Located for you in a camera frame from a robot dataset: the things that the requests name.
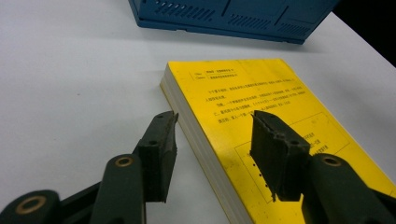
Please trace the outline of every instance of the blue box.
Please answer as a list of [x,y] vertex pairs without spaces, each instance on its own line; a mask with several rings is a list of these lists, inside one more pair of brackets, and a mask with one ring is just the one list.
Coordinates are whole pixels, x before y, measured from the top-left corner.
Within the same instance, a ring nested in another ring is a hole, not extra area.
[[129,0],[140,27],[303,44],[339,0]]

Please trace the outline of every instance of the yellow book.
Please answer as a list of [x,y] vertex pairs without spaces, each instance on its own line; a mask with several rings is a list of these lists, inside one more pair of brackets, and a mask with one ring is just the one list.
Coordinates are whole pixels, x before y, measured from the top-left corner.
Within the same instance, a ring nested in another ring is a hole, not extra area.
[[369,188],[396,188],[280,59],[169,62],[163,92],[232,223],[304,223],[301,202],[273,202],[249,156],[254,110],[282,118],[310,153],[348,161]]

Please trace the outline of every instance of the table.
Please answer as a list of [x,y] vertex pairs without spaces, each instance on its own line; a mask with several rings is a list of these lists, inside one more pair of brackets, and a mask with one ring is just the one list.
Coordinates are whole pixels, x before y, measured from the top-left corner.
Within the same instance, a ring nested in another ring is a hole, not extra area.
[[[334,14],[303,45],[139,28],[126,0],[0,3],[0,209],[100,181],[170,110],[168,61],[282,58],[395,183],[396,68]],[[183,132],[148,223],[229,223]]]

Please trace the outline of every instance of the ventilation slot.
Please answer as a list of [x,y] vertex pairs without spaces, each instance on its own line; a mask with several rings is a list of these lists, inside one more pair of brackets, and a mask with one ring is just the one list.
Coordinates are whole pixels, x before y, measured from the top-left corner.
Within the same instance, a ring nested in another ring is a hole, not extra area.
[[240,27],[247,27],[258,30],[267,29],[267,25],[271,23],[271,21],[253,18],[253,17],[245,17],[240,15],[233,14],[231,19],[228,21],[228,24]]
[[309,31],[308,27],[298,26],[298,25],[291,25],[287,23],[282,23],[280,28],[278,29],[279,32],[288,33],[291,35],[306,35],[306,32]]
[[198,21],[212,21],[211,17],[215,13],[201,7],[191,7],[178,3],[168,3],[166,1],[157,1],[157,9],[154,11],[158,15],[173,16]]

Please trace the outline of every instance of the book cover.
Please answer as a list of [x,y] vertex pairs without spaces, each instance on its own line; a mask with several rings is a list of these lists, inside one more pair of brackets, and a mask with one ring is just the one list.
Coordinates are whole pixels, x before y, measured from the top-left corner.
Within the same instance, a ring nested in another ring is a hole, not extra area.
[[274,202],[250,157],[254,110],[282,118],[310,153],[348,161],[369,188],[394,184],[281,59],[169,62],[161,88],[232,223],[304,223],[301,202]]

